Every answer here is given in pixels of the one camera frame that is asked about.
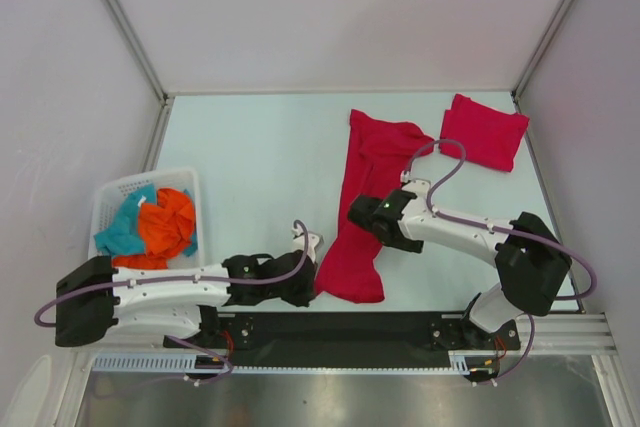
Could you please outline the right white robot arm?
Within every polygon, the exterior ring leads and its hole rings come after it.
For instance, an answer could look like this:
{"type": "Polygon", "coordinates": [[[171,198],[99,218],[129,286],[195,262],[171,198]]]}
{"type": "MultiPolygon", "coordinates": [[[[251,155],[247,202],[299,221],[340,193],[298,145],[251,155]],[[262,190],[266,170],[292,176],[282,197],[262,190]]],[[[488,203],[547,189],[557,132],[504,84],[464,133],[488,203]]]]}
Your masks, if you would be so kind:
{"type": "Polygon", "coordinates": [[[499,282],[474,297],[463,315],[461,335],[473,348],[486,347],[505,323],[522,314],[547,315],[572,260],[546,224],[528,212],[508,222],[464,217],[436,207],[434,191],[410,182],[383,199],[361,194],[347,218],[386,247],[420,253],[426,243],[435,243],[496,269],[499,282]]]}

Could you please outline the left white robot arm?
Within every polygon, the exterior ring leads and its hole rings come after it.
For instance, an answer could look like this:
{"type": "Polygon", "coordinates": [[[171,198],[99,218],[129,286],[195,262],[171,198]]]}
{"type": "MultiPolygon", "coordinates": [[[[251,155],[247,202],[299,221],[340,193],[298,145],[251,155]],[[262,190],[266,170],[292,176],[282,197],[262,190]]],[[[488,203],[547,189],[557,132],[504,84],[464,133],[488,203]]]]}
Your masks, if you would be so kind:
{"type": "Polygon", "coordinates": [[[221,334],[221,307],[272,299],[306,307],[314,299],[316,257],[296,248],[279,257],[236,255],[220,264],[143,271],[96,256],[56,285],[55,344],[81,347],[110,335],[174,336],[197,345],[221,334]]]}

